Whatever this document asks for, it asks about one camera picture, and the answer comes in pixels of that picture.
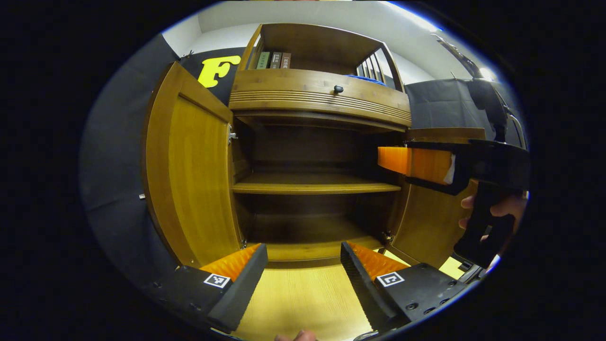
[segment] light wood floor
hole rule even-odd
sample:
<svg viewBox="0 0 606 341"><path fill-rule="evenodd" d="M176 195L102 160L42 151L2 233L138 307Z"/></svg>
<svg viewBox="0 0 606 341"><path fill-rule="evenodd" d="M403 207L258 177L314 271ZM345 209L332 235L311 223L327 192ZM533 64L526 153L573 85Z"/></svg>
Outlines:
<svg viewBox="0 0 606 341"><path fill-rule="evenodd" d="M342 265L265 269L233 335L271 341L276 334L294 338L301 329L320 341L352 340L372 330Z"/></svg>

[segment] white paper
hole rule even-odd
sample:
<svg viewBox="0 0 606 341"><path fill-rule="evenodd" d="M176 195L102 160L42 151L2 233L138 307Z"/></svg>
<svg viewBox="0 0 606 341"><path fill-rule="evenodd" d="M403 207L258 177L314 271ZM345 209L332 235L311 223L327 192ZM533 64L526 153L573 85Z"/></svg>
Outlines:
<svg viewBox="0 0 606 341"><path fill-rule="evenodd" d="M450 168L448 168L448 172L446 172L446 176L444 177L444 182L447 184L452 184L454 177L455 177L455 155L453 154L450 157Z"/></svg>

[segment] drawer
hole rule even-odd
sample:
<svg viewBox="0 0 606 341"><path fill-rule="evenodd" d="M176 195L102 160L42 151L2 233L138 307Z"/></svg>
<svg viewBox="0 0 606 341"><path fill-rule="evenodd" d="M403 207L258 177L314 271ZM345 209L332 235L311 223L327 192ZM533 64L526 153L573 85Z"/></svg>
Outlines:
<svg viewBox="0 0 606 341"><path fill-rule="evenodd" d="M335 93L335 85L342 86L344 91ZM312 70L239 70L229 108L307 110L411 126L405 93L361 79Z"/></svg>

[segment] open cabinet door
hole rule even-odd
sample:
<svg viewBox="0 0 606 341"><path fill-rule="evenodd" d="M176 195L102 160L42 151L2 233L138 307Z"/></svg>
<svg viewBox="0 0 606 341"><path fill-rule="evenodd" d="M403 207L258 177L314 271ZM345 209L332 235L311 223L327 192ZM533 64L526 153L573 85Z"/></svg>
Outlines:
<svg viewBox="0 0 606 341"><path fill-rule="evenodd" d="M484 129L410 129L405 137L408 141L443 143L468 143L470 138L486 139ZM461 200L477 190L472 181L456 196L403 183L391 221L393 238L385 248L408 264L427 263L439 269L463 236L459 219L471 215L471 209L461 207Z"/></svg>
<svg viewBox="0 0 606 341"><path fill-rule="evenodd" d="M177 62L156 86L143 136L145 199L182 265L201 267L239 249L231 207L233 113Z"/></svg>

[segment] ceiling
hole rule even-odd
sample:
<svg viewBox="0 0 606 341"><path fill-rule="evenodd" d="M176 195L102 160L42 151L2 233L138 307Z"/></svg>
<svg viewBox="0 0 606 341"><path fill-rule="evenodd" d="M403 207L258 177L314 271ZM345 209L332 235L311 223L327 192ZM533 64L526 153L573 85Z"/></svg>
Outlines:
<svg viewBox="0 0 606 341"><path fill-rule="evenodd" d="M384 41L436 79L471 78L427 29L379 1L224 1L198 13L202 33L256 22L299 22L349 30ZM444 31L434 32L458 47L478 67L498 71L480 53Z"/></svg>

